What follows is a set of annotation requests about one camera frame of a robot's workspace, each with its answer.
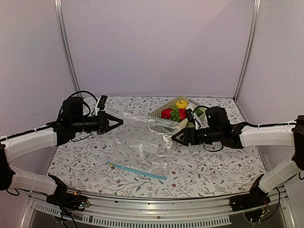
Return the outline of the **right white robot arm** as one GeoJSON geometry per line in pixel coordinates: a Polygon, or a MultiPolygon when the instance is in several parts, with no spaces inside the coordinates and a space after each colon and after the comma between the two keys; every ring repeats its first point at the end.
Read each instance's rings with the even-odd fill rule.
{"type": "Polygon", "coordinates": [[[231,124],[226,110],[219,106],[205,111],[207,128],[183,128],[172,136],[172,140],[182,144],[199,145],[220,142],[224,147],[243,149],[252,146],[288,146],[294,148],[289,160],[277,165],[271,171],[257,178],[246,195],[249,207],[256,207],[264,195],[278,185],[289,181],[304,170],[304,117],[287,123],[254,125],[248,122],[231,124]]]}

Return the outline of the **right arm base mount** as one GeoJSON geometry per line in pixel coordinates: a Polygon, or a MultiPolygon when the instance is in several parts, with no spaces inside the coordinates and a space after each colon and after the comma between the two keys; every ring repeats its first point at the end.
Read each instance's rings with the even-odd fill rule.
{"type": "Polygon", "coordinates": [[[264,193],[259,187],[259,181],[263,174],[258,177],[252,184],[249,193],[232,196],[229,198],[229,205],[233,212],[260,207],[260,209],[245,212],[245,219],[250,223],[258,223],[264,218],[267,212],[270,197],[268,193],[264,193]]]}

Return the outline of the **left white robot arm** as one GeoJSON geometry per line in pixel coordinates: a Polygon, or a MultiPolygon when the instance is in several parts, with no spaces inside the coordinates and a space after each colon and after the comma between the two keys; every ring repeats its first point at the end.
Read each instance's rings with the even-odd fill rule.
{"type": "Polygon", "coordinates": [[[0,189],[20,189],[51,195],[60,206],[71,197],[67,186],[53,175],[40,175],[14,167],[11,162],[32,152],[58,147],[75,138],[77,133],[102,135],[123,124],[123,120],[104,111],[107,97],[97,100],[95,114],[83,113],[83,98],[71,96],[63,101],[58,118],[46,125],[0,139],[0,189]]]}

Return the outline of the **clear zip top bag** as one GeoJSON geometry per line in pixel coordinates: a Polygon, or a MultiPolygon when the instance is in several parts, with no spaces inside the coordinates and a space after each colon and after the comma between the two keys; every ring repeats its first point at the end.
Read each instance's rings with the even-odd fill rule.
{"type": "Polygon", "coordinates": [[[177,144],[171,137],[177,123],[142,114],[120,112],[123,124],[115,129],[112,156],[107,164],[150,178],[166,180],[168,162],[177,144]]]}

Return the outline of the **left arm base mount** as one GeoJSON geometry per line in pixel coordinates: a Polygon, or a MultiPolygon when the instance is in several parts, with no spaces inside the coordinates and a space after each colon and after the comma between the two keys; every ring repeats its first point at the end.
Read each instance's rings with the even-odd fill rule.
{"type": "Polygon", "coordinates": [[[90,206],[88,197],[82,195],[80,191],[77,191],[75,193],[68,193],[67,185],[63,181],[54,175],[49,175],[49,177],[55,181],[57,187],[53,195],[47,196],[47,203],[62,207],[63,209],[69,211],[84,211],[85,208],[90,206]]]}

